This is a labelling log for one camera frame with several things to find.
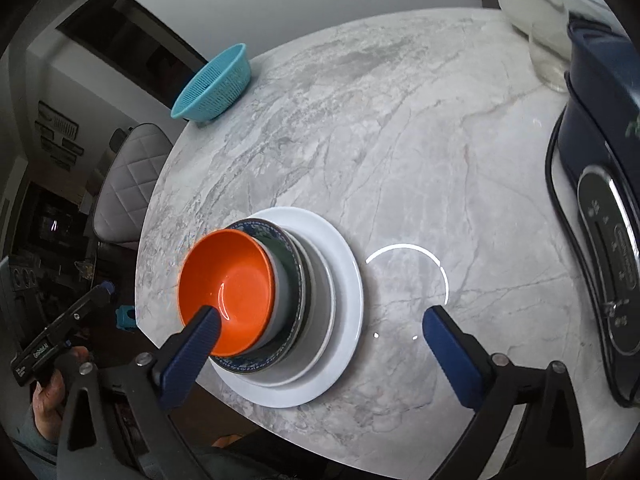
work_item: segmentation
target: person's hand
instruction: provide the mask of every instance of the person's hand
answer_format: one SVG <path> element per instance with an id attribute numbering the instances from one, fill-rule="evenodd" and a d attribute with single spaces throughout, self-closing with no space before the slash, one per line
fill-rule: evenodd
<path id="1" fill-rule="evenodd" d="M 76 357 L 78 363 L 89 360 L 89 351 L 84 346 L 75 346 L 70 352 Z M 44 388 L 40 383 L 31 399 L 33 405 L 33 420 L 38 432 L 50 442 L 56 444 L 60 437 L 62 416 L 58 412 L 62 401 L 65 399 L 65 381 L 59 370 L 55 370 L 49 384 Z"/>

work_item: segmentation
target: picture frame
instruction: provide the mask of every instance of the picture frame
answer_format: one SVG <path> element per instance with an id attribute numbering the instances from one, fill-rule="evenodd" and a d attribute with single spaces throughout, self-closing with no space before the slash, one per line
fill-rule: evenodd
<path id="1" fill-rule="evenodd" d="M 74 142 L 71 142 L 66 137 L 62 138 L 62 147 L 65 148 L 66 150 L 69 150 L 71 153 L 73 153 L 73 154 L 75 154 L 77 156 L 83 156 L 84 155 L 84 148 L 82 146 L 78 146 Z"/>
<path id="2" fill-rule="evenodd" d="M 78 136 L 78 123 L 54 110 L 44 101 L 38 101 L 38 122 L 71 140 L 76 140 Z"/>
<path id="3" fill-rule="evenodd" d="M 71 166 L 68 165 L 66 162 L 60 160 L 59 158 L 56 158 L 55 156 L 51 155 L 51 161 L 59 168 L 62 168 L 65 171 L 71 171 Z"/>
<path id="4" fill-rule="evenodd" d="M 56 144 L 48 137 L 40 136 L 40 146 L 45 152 L 51 153 Z"/>
<path id="5" fill-rule="evenodd" d="M 68 164 L 69 166 L 74 166 L 76 164 L 76 160 L 78 159 L 78 157 L 74 153 L 68 152 L 57 144 L 53 144 L 53 149 L 50 153 L 51 156 L 54 156 L 57 160 L 60 160 L 65 164 Z"/>
<path id="6" fill-rule="evenodd" d="M 47 128 L 44 124 L 39 123 L 38 121 L 34 122 L 34 126 L 36 128 L 36 132 L 38 132 L 41 137 L 45 137 L 52 141 L 55 140 L 55 134 L 51 128 Z"/>

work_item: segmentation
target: round table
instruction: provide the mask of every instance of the round table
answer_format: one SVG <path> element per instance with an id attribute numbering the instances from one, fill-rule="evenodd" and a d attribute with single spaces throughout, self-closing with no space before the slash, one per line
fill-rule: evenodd
<path id="1" fill-rule="evenodd" d="M 552 125 L 565 102 L 542 86 L 526 38 L 496 10 L 431 9 L 322 30 L 252 60 L 231 109 L 190 123 L 156 185 L 136 273 L 136 316 L 157 345 L 181 329 L 180 264 L 203 234 L 270 206 L 331 222 L 365 288 L 365 320 L 340 380 L 303 406 L 256 406 L 207 364 L 199 383 L 260 426 L 332 460 L 428 478 L 472 417 L 421 336 L 447 311 L 489 353 L 568 367 L 589 464 L 638 423 L 608 393 L 585 288 L 546 194 Z M 561 172 L 558 186 L 570 195 Z M 514 410 L 485 474 L 516 431 Z"/>

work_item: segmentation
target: metal screw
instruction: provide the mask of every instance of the metal screw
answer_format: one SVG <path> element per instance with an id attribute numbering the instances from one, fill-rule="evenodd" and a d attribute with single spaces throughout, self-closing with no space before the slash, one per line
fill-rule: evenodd
<path id="1" fill-rule="evenodd" d="M 564 374 L 566 372 L 566 366 L 564 366 L 564 363 L 560 361 L 553 361 L 551 363 L 551 369 L 556 374 Z"/>
<path id="2" fill-rule="evenodd" d="M 152 360 L 153 356 L 149 352 L 142 352 L 142 354 L 138 354 L 136 356 L 136 364 L 138 366 L 148 365 Z"/>
<path id="3" fill-rule="evenodd" d="M 90 374 L 93 369 L 94 369 L 93 363 L 82 363 L 80 365 L 80 375 Z"/>
<path id="4" fill-rule="evenodd" d="M 496 366 L 506 366 L 510 362 L 505 354 L 494 354 L 491 356 L 491 361 L 493 361 Z"/>

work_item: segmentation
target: power cord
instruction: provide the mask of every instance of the power cord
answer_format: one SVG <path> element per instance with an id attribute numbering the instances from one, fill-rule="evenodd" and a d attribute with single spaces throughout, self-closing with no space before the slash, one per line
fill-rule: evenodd
<path id="1" fill-rule="evenodd" d="M 556 124 L 554 125 L 554 129 L 551 132 L 551 138 L 549 139 L 549 145 L 546 149 L 546 157 L 545 157 L 545 181 L 546 181 L 546 190 L 549 194 L 549 198 L 551 199 L 551 205 L 554 208 L 554 212 L 556 213 L 556 218 L 560 222 L 562 230 L 564 231 L 564 235 L 566 239 L 569 241 L 569 245 L 574 252 L 576 259 L 578 260 L 578 265 L 580 266 L 580 270 L 582 271 L 582 276 L 584 277 L 584 282 L 587 285 L 587 291 L 589 293 L 589 299 L 591 303 L 591 308 L 593 310 L 593 315 L 596 318 L 596 322 L 598 323 L 598 341 L 600 343 L 600 352 L 602 354 L 602 365 L 604 367 L 605 377 L 607 378 L 607 385 L 609 386 L 609 390 L 611 391 L 611 395 L 614 400 L 623 408 L 629 408 L 635 404 L 634 398 L 636 397 L 636 393 L 638 392 L 638 388 L 640 388 L 640 375 L 636 379 L 633 387 L 631 388 L 629 398 L 627 399 L 618 388 L 616 384 L 616 380 L 614 377 L 614 370 L 616 367 L 616 356 L 613 351 L 607 346 L 605 342 L 606 330 L 604 326 L 604 320 L 602 317 L 602 311 L 600 309 L 600 300 L 598 298 L 598 290 L 596 288 L 593 276 L 591 275 L 591 271 L 589 270 L 589 266 L 584 257 L 582 249 L 578 243 L 577 238 L 575 237 L 574 231 L 571 228 L 571 224 L 569 224 L 568 219 L 566 218 L 564 211 L 562 210 L 562 206 L 560 205 L 560 201 L 558 200 L 558 195 L 556 194 L 556 189 L 553 184 L 553 178 L 551 175 L 551 163 L 554 158 L 554 152 L 556 150 L 556 145 L 558 144 L 558 133 L 560 131 L 560 124 L 562 123 L 562 117 L 564 117 L 564 110 L 558 117 Z"/>

